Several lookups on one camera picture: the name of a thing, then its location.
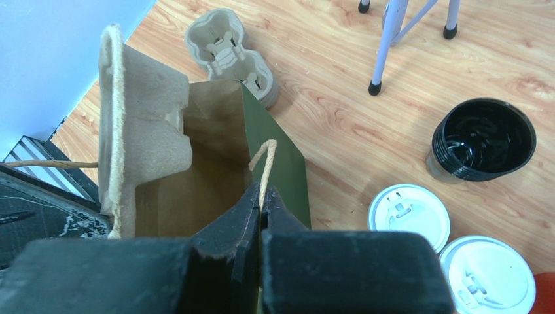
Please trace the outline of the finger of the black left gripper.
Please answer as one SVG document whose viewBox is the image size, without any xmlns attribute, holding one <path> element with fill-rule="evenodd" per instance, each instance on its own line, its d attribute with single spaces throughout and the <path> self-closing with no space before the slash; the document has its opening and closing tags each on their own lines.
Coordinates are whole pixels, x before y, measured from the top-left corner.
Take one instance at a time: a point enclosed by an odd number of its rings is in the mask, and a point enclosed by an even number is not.
<svg viewBox="0 0 555 314">
<path fill-rule="evenodd" d="M 99 203 L 1 167 L 1 268 L 7 269 L 31 241 L 59 237 L 104 238 L 109 219 Z"/>
</svg>

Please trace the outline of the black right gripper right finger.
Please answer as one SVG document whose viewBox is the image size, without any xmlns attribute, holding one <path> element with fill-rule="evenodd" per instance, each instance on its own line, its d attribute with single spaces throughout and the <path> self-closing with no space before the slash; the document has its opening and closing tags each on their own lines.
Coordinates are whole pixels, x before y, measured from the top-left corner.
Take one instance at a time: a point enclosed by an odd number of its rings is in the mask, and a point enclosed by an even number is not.
<svg viewBox="0 0 555 314">
<path fill-rule="evenodd" d="M 313 231 L 259 192 L 261 313 L 453 313 L 437 256 L 410 232 Z"/>
</svg>

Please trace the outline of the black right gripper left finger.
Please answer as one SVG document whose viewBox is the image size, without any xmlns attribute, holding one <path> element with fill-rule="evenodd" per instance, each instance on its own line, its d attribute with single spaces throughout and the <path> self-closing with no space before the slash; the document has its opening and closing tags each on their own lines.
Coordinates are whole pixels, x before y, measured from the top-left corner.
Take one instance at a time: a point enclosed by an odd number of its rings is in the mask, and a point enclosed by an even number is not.
<svg viewBox="0 0 555 314">
<path fill-rule="evenodd" d="M 1 312 L 255 313 L 259 191 L 190 238 L 34 241 L 1 281 Z"/>
</svg>

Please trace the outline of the single pulp cup carrier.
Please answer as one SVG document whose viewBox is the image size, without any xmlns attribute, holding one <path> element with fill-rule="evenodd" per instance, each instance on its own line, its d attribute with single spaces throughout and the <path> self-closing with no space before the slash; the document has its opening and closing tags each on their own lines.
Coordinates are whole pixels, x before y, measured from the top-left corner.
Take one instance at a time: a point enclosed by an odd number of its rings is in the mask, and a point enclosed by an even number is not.
<svg viewBox="0 0 555 314">
<path fill-rule="evenodd" d="M 132 238 L 137 233 L 137 187 L 192 165 L 183 122 L 189 80 L 127 46 L 117 24 L 103 30 L 98 69 L 101 212 L 112 220 L 109 238 Z"/>
</svg>

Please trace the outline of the green paper bag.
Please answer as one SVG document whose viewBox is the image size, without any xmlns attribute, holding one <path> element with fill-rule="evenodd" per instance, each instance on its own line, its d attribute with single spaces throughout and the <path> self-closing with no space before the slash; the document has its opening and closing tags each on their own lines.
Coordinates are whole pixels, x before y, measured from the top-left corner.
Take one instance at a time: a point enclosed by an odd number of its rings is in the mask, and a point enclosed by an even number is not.
<svg viewBox="0 0 555 314">
<path fill-rule="evenodd" d="M 264 160 L 257 154 L 267 141 L 277 145 L 268 186 L 278 190 L 303 225 L 310 225 L 305 159 L 243 84 L 191 84 L 183 122 L 192 165 L 137 187 L 134 237 L 188 237 L 210 224 L 263 178 Z"/>
</svg>

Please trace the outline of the white single cup lid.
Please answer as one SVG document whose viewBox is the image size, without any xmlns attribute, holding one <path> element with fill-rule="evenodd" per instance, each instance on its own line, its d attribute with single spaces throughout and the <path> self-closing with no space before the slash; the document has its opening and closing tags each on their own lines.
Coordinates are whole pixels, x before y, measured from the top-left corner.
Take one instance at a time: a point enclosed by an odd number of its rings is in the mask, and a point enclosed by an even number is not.
<svg viewBox="0 0 555 314">
<path fill-rule="evenodd" d="M 529 313 L 536 285 L 528 263 L 512 247 L 483 235 L 447 244 L 440 265 L 458 313 Z"/>
</svg>

